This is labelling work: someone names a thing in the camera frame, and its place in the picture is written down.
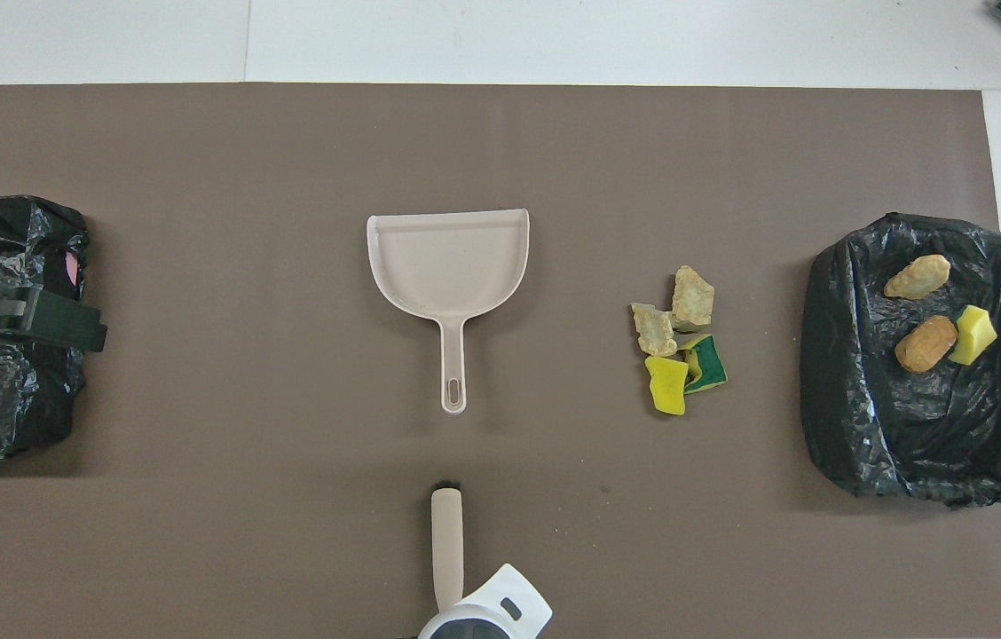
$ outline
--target brown nugget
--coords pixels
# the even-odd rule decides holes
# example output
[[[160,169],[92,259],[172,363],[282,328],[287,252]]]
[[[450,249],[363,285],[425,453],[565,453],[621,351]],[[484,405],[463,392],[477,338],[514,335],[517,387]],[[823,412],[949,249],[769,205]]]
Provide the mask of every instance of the brown nugget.
[[[950,262],[941,254],[924,254],[915,259],[883,286],[883,294],[922,299],[950,279]]]
[[[946,315],[928,316],[895,347],[895,358],[911,373],[926,373],[950,352],[958,340],[958,329]]]

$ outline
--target trash bag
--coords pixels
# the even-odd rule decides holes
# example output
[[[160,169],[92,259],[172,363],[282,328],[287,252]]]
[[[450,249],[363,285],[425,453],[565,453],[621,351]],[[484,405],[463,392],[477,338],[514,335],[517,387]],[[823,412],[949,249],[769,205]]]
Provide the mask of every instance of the trash bag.
[[[78,300],[89,243],[86,221],[72,207],[0,198],[0,284]],[[79,349],[0,344],[0,458],[64,440],[83,385]]]
[[[923,254],[950,279],[923,299],[887,280]],[[911,374],[894,356],[930,315],[987,308],[998,339],[971,367],[944,357]],[[958,219],[887,214],[813,261],[801,348],[801,417],[812,462],[855,495],[949,506],[1001,502],[1001,233]]]

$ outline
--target beige handle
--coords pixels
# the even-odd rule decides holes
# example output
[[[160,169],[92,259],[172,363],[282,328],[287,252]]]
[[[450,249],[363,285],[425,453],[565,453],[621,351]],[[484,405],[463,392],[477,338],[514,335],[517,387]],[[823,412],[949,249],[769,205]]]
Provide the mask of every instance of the beige handle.
[[[460,491],[439,488],[430,496],[433,596],[436,610],[459,602],[465,591],[465,546],[460,523]]]

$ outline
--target dustpan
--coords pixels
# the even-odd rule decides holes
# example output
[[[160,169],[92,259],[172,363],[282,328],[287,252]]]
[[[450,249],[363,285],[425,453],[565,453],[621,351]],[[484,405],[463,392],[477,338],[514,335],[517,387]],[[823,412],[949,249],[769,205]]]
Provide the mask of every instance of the dustpan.
[[[374,282],[386,299],[441,332],[441,408],[467,404],[464,325],[500,306],[525,277],[528,210],[375,214],[366,221]]]

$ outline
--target dustpan handle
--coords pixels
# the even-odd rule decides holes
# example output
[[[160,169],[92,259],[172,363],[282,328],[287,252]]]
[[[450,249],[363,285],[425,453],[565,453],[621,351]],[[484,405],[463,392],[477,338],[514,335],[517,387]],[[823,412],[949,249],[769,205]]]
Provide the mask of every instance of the dustpan handle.
[[[441,327],[441,409],[459,416],[465,409],[465,323],[447,321]]]

